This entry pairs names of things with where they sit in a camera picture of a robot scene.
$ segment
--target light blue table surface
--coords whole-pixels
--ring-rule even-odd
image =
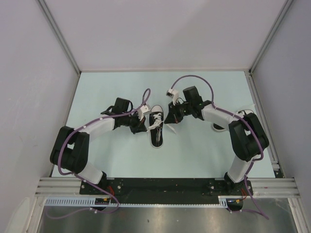
[[[131,100],[137,107],[146,88],[151,89],[148,104],[161,105],[166,116],[171,101],[166,91],[186,74],[207,79],[214,89],[216,105],[222,108],[234,112],[253,104],[245,75],[240,71],[82,73],[67,125],[77,128],[97,118],[117,97]],[[175,89],[183,98],[182,90],[193,85],[203,100],[211,99],[209,87],[200,79],[182,79]],[[235,156],[229,132],[214,132],[210,122],[192,116],[172,126],[177,134],[164,126],[164,144],[159,149],[151,146],[147,133],[133,135],[128,127],[117,128],[90,144],[89,161],[108,177],[222,178]],[[52,176],[60,176],[56,166]],[[249,177],[274,177],[267,150]]]

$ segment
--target black sneaker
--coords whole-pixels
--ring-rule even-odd
[[[163,109],[160,105],[155,105],[149,114],[149,128],[151,136],[151,145],[154,148],[160,148],[163,145]]]

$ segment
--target metal rail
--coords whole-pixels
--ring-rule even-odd
[[[294,178],[250,178],[255,198],[300,198]],[[80,195],[81,181],[77,178],[41,178],[37,197],[101,197],[108,195]]]
[[[76,71],[77,75],[80,76],[80,69],[78,67],[78,64],[76,62],[76,60],[74,59],[72,52],[63,36],[63,34],[61,33],[48,5],[46,4],[45,0],[36,0],[44,17],[47,19],[48,24],[51,27],[51,30],[53,31],[54,35],[56,36],[60,46],[63,48],[66,56],[68,57],[72,67],[74,68],[74,70]]]
[[[294,0],[286,0],[280,13],[278,14],[271,30],[269,31],[264,43],[262,44],[254,62],[252,63],[251,67],[250,67],[250,72],[254,73],[254,70],[256,69],[259,61],[261,60],[261,58],[263,57],[263,55],[265,54],[265,51],[267,50],[268,46],[271,44],[271,41],[273,40],[277,30],[279,29],[281,23],[283,22],[285,16],[287,15],[289,9],[291,8],[291,6],[293,5]]]

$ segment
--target metal floor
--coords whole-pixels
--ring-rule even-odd
[[[230,214],[223,208],[120,208],[112,214],[83,211],[62,220],[77,207],[45,207],[38,233],[296,233],[287,199],[260,199],[270,217],[253,213]],[[244,208],[254,209],[251,200]]]

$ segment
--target sneaker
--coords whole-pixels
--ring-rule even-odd
[[[250,110],[250,109],[244,109],[244,110],[240,110],[238,112],[236,112],[238,114],[243,114],[244,115],[247,115],[249,113],[254,113],[253,110]],[[223,127],[219,126],[219,125],[216,125],[215,123],[212,124],[212,129],[216,132],[223,132],[223,131],[226,131],[226,129],[224,129]]]
[[[164,114],[163,109],[160,105],[155,105],[151,109],[151,113],[149,114],[149,128],[151,136],[151,145],[154,148],[160,148],[163,145],[163,120]]]

